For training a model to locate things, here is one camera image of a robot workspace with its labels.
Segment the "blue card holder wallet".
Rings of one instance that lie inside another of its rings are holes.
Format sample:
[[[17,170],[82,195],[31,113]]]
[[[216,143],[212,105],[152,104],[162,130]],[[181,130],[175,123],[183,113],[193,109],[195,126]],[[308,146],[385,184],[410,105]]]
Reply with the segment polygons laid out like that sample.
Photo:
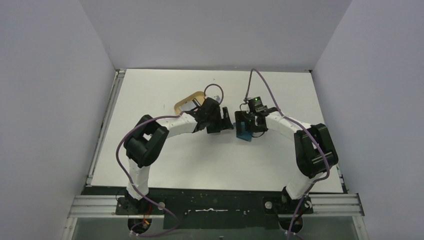
[[[251,142],[252,141],[252,135],[246,131],[245,123],[244,122],[235,122],[233,123],[234,129],[236,131],[236,137],[240,140]]]

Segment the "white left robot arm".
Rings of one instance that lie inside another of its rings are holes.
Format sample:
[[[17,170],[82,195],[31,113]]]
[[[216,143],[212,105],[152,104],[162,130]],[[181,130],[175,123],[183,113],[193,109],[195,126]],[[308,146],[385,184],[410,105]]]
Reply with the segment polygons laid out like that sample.
[[[131,178],[126,198],[139,201],[148,195],[150,166],[158,159],[167,139],[202,130],[214,134],[233,128],[227,107],[221,107],[210,97],[201,105],[189,107],[177,115],[155,118],[144,115],[123,142]]]

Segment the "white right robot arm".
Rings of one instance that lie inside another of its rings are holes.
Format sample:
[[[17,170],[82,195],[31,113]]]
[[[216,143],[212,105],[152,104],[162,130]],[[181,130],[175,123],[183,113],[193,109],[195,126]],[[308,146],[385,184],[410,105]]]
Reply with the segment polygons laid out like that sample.
[[[259,112],[235,111],[235,128],[239,134],[275,131],[294,143],[296,169],[282,194],[299,200],[310,187],[329,177],[339,157],[327,126],[309,124],[281,115],[275,107]]]

